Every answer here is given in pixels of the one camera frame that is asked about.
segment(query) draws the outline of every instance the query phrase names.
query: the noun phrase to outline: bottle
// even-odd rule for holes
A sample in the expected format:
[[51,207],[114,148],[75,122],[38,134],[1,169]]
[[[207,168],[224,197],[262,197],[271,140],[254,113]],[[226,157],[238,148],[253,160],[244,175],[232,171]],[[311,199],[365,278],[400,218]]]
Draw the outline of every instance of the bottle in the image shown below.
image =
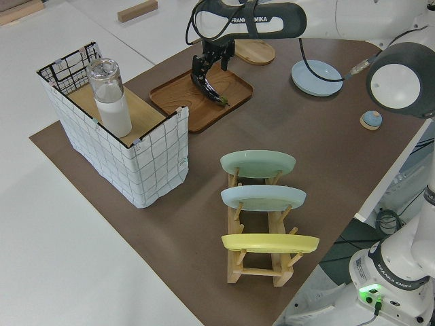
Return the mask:
[[89,63],[86,74],[104,127],[118,138],[126,136],[132,126],[118,64],[98,58]]

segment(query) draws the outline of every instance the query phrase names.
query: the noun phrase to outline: brown table mat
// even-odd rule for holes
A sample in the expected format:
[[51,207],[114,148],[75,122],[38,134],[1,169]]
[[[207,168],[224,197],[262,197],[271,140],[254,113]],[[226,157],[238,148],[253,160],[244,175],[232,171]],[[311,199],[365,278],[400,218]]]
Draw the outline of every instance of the brown table mat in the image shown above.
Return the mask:
[[[269,65],[230,61],[228,68],[254,87],[254,95],[204,132],[189,136],[186,181],[146,209],[136,209],[101,178],[71,148],[58,122],[31,137],[206,326],[272,325],[423,124],[382,111],[379,130],[362,128],[360,116],[377,110],[366,94],[365,73],[346,81],[334,96],[309,96],[289,81],[300,60],[297,40],[269,43],[277,53]],[[306,40],[304,47],[308,58],[325,61],[342,74],[377,51],[354,41]],[[200,45],[191,47],[126,85],[151,103],[150,90],[187,71],[200,51]],[[226,233],[226,207],[220,192],[228,180],[220,158],[242,149],[293,155],[295,169],[279,184],[308,194],[285,225],[319,237],[319,248],[297,263],[282,288],[274,288],[265,276],[243,275],[237,284],[226,284],[226,250],[220,240]],[[267,228],[267,218],[257,214],[243,213],[241,219],[246,232]],[[257,260],[259,267],[267,264]]]

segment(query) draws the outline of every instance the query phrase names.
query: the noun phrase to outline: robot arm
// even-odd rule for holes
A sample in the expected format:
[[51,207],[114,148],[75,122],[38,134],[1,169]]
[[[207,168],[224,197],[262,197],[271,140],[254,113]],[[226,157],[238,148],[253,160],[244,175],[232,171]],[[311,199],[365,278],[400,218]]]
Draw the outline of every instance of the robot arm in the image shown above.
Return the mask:
[[376,104],[418,117],[434,114],[435,92],[430,87],[435,76],[435,14],[427,0],[239,1],[200,0],[190,19],[189,26],[203,41],[203,55],[193,59],[192,81],[211,100],[226,104],[206,74],[221,59],[226,70],[235,39],[352,39],[383,50],[367,79]]

